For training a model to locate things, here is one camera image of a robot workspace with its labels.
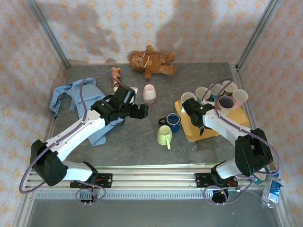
patterned wallpaper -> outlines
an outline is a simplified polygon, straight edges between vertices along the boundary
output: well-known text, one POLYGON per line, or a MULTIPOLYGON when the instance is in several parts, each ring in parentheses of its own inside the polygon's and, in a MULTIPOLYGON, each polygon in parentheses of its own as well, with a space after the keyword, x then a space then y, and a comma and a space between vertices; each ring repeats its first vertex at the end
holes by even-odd
POLYGON ((70 64, 127 63, 132 50, 175 62, 239 61, 270 0, 38 0, 70 64))
POLYGON ((0 4, 0 226, 12 226, 30 147, 44 140, 51 89, 65 69, 24 0, 0 4))
POLYGON ((303 226, 303 2, 285 0, 241 77, 256 121, 277 148, 297 226, 303 226))

light blue towel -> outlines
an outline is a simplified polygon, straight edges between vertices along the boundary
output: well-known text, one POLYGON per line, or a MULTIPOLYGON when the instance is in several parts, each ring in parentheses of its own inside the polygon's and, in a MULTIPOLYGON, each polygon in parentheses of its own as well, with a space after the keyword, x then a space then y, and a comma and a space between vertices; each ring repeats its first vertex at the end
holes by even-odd
MULTIPOLYGON (((66 84, 60 87, 57 87, 53 91, 53 98, 49 104, 49 108, 54 112, 54 116, 57 116, 60 108, 61 101, 58 100, 59 96, 63 93, 68 94, 71 100, 71 108, 70 110, 74 110, 77 108, 79 118, 84 116, 84 107, 80 99, 80 85, 83 80, 77 80, 71 84, 66 84)), ((82 96, 85 102, 87 110, 98 100, 105 97, 102 91, 96 87, 96 80, 93 78, 87 78, 82 88, 82 96)), ((106 142, 105 134, 111 130, 114 125, 123 121, 123 119, 119 118, 116 121, 111 122, 103 129, 96 131, 94 134, 89 136, 90 144, 94 147, 99 144, 103 144, 106 142)))

teddy bear leg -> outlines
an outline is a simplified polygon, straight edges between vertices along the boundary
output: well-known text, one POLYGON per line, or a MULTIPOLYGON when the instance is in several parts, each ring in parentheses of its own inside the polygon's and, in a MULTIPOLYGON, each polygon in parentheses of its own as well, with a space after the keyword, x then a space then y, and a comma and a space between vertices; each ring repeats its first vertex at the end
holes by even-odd
POLYGON ((176 68, 173 65, 161 65, 159 73, 166 74, 168 76, 171 76, 176 72, 176 68))
POLYGON ((146 71, 144 72, 144 78, 145 78, 146 80, 150 80, 150 79, 152 78, 152 73, 146 70, 146 71))
POLYGON ((153 46, 148 45, 148 46, 146 46, 145 53, 146 53, 146 54, 152 54, 152 53, 155 53, 155 49, 153 48, 153 46))
POLYGON ((171 51, 165 55, 160 56, 160 61, 162 64, 171 63, 176 59, 176 53, 171 51))

brown teddy bear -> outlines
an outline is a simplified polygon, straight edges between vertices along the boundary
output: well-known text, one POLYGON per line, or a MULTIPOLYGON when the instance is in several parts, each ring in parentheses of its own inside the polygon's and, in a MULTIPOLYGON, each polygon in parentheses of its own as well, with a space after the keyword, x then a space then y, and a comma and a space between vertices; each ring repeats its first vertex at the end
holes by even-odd
POLYGON ((165 64, 173 62, 176 59, 175 52, 160 55, 149 45, 146 47, 145 52, 132 51, 127 58, 134 70, 144 71, 144 78, 147 80, 155 73, 171 76, 176 72, 175 66, 165 64))

blue mug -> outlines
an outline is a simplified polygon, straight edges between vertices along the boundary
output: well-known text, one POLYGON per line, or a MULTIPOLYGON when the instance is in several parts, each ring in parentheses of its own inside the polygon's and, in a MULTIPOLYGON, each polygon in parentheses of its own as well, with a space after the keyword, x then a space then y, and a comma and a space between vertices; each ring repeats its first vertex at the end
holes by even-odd
POLYGON ((180 129, 181 118, 176 113, 170 113, 165 118, 161 118, 159 124, 169 126, 172 133, 176 133, 180 129))

